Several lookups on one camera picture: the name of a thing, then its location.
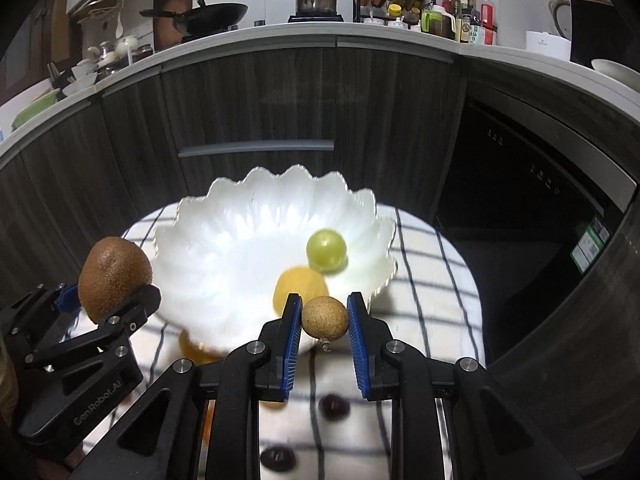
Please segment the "steel saucepan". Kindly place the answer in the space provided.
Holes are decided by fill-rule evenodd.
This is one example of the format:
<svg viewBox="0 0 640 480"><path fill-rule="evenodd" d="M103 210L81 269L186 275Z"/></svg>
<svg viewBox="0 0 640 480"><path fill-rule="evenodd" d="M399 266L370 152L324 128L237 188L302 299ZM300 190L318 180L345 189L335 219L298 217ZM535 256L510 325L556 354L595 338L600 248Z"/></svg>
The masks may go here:
<svg viewBox="0 0 640 480"><path fill-rule="evenodd" d="M335 16L337 14L337 0L294 0L295 15L306 16Z"/></svg>

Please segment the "red label bottle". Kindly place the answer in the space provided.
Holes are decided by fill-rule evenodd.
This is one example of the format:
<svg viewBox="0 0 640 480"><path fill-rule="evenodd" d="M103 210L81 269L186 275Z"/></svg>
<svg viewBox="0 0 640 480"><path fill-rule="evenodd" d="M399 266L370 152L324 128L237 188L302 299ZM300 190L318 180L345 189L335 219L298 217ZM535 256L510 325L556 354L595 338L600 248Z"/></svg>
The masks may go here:
<svg viewBox="0 0 640 480"><path fill-rule="evenodd" d="M477 10L484 29L484 44L493 46L497 42L496 7L491 0L477 0Z"/></svg>

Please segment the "white teapot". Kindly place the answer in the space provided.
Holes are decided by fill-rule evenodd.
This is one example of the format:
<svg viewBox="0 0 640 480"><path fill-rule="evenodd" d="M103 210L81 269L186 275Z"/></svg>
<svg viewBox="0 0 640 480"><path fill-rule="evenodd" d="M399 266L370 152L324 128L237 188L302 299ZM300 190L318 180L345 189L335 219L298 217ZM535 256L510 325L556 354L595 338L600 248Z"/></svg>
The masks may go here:
<svg viewBox="0 0 640 480"><path fill-rule="evenodd" d="M115 44L115 58L130 58L137 47L139 43L135 36L122 36Z"/></svg>

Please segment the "dark cherry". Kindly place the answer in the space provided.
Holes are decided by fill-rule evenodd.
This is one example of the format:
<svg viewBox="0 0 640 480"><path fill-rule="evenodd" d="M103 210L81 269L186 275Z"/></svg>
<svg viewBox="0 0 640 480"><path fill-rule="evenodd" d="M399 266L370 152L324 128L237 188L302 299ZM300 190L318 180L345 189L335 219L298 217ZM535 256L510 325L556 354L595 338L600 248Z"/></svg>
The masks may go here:
<svg viewBox="0 0 640 480"><path fill-rule="evenodd" d="M259 460L262 466L274 472L289 472L297 466L294 450L285 445L264 448L259 455Z"/></svg>
<svg viewBox="0 0 640 480"><path fill-rule="evenodd" d="M329 422L339 422L350 414L349 400L336 393L329 393L318 402L318 408L322 417Z"/></svg>

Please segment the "orange mandarin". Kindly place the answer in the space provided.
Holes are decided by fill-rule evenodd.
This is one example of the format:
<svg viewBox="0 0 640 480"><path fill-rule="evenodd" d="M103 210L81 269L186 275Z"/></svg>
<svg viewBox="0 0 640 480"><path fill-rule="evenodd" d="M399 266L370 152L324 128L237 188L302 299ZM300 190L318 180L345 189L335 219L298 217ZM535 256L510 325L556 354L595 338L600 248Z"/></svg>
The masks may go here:
<svg viewBox="0 0 640 480"><path fill-rule="evenodd" d="M215 400L209 400L207 403L207 408L205 411L205 418L203 422L203 432L202 432L202 445L204 448L209 446L210 432L212 431L212 423L215 411Z"/></svg>

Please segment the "yellow mango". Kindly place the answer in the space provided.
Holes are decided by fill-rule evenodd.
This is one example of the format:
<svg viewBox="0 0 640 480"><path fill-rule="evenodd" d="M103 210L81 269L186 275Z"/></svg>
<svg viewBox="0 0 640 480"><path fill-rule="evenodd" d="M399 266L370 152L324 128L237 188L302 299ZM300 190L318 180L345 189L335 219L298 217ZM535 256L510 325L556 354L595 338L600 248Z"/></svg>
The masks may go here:
<svg viewBox="0 0 640 480"><path fill-rule="evenodd" d="M208 352L190 341L187 332L181 332L178 338L181 355L193 361L196 365L218 362L224 359L223 354Z"/></svg>

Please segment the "brown longan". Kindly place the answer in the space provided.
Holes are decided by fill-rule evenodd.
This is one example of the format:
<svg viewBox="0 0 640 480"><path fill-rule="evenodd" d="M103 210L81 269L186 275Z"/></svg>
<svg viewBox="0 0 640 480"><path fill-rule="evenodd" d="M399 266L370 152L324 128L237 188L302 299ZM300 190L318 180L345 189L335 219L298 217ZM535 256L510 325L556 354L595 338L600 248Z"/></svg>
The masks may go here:
<svg viewBox="0 0 640 480"><path fill-rule="evenodd" d="M312 338L340 339L348 329L347 309L333 297L316 297L303 306L302 326Z"/></svg>

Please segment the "dark soy sauce bottle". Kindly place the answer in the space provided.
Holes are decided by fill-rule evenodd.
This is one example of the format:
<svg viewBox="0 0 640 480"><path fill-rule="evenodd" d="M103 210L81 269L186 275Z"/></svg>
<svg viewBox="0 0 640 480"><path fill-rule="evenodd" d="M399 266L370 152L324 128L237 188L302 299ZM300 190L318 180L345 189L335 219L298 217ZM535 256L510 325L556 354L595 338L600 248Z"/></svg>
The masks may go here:
<svg viewBox="0 0 640 480"><path fill-rule="evenodd" d="M459 12L459 41L468 44L471 37L473 21L474 0L464 0L460 3Z"/></svg>

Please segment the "white scalloped bowl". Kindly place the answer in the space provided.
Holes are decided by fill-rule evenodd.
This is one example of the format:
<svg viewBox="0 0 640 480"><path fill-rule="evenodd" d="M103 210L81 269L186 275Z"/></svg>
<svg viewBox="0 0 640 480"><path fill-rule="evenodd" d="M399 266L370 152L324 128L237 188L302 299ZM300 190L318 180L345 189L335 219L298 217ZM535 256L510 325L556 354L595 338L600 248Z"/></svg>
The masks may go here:
<svg viewBox="0 0 640 480"><path fill-rule="evenodd" d="M390 284L396 222L378 213L368 188L352 191L339 172L315 177L300 165L216 179L206 195L180 200L175 221L155 231L158 316L203 350L229 353L278 318L277 281L307 264L306 245L321 229L346 243L345 269L326 277L331 297L359 292L370 302Z"/></svg>

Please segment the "brown kiwi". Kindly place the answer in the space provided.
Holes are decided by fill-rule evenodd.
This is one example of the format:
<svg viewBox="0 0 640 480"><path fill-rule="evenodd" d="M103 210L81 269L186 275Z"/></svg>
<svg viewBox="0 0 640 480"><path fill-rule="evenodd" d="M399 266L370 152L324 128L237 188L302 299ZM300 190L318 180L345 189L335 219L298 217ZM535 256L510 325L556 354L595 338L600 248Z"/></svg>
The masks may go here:
<svg viewBox="0 0 640 480"><path fill-rule="evenodd" d="M78 298L88 318L98 324L129 295L152 283L145 252L130 240L108 236L91 248L78 278Z"/></svg>

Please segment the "black microwave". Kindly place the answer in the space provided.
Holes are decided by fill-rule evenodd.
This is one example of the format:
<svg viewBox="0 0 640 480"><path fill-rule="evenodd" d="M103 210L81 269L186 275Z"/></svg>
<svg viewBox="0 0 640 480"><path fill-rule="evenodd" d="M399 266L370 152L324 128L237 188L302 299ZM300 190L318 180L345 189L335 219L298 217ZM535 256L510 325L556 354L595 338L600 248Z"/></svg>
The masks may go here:
<svg viewBox="0 0 640 480"><path fill-rule="evenodd" d="M595 58L623 63L627 61L632 33L611 3L572 0L570 60L592 67Z"/></svg>

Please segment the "white box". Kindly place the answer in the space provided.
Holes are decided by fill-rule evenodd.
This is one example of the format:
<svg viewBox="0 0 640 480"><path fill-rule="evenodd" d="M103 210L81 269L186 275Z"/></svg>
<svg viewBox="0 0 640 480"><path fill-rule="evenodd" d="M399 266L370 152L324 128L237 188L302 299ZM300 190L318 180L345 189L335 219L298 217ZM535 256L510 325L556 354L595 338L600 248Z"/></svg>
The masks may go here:
<svg viewBox="0 0 640 480"><path fill-rule="evenodd" d="M572 43L568 39L548 32L528 30L525 34L525 50L530 53L548 56L548 58L569 61Z"/></svg>

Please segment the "black dishwasher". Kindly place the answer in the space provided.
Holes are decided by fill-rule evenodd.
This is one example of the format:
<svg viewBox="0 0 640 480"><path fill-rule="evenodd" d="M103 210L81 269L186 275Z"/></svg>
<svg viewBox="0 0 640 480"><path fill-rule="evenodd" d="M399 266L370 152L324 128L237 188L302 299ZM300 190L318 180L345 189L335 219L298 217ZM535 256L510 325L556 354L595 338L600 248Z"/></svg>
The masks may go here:
<svg viewBox="0 0 640 480"><path fill-rule="evenodd" d="M623 213L582 170L513 118L466 99L436 222L472 272L488 362L536 330L584 272L587 229Z"/></svg>

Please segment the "yellow lemon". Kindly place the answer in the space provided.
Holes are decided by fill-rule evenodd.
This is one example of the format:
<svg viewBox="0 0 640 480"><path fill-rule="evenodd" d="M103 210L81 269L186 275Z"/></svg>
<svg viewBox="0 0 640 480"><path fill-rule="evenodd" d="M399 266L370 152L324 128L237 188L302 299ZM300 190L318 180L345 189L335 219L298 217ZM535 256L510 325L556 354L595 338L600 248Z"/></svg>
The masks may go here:
<svg viewBox="0 0 640 480"><path fill-rule="evenodd" d="M329 289L324 276L318 271L309 266L293 266L280 275L274 289L272 304L277 315L282 315L289 294L297 294L306 304L314 298L328 296Z"/></svg>

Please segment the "green lid jug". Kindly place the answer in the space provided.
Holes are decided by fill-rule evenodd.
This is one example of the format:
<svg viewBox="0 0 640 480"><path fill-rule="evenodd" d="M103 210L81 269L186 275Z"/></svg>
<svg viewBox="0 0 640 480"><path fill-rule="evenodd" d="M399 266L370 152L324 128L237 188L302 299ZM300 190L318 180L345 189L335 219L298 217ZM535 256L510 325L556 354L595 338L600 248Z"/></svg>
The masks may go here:
<svg viewBox="0 0 640 480"><path fill-rule="evenodd" d="M427 6L421 14L421 32L454 40L456 23L443 6Z"/></svg>

